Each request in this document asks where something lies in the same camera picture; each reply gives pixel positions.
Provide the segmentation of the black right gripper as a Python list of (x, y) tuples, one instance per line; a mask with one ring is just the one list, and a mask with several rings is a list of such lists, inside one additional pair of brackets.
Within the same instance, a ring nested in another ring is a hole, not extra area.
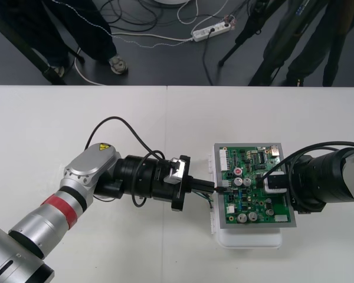
[(288, 182), (289, 182), (289, 191), (290, 191), (290, 196), (291, 196), (291, 204), (293, 206), (293, 209), (297, 212), (301, 211), (301, 200), (299, 196), (297, 195), (294, 187), (293, 187), (293, 165), (289, 164), (287, 166), (287, 177), (288, 177)]

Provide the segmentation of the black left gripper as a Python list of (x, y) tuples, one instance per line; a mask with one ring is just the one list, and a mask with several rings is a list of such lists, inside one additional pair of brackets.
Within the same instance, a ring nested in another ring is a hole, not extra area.
[(169, 202), (174, 211), (182, 211), (186, 194), (214, 193), (214, 182), (193, 179), (189, 174), (190, 163), (191, 158), (185, 155), (159, 162), (152, 181), (152, 198)]

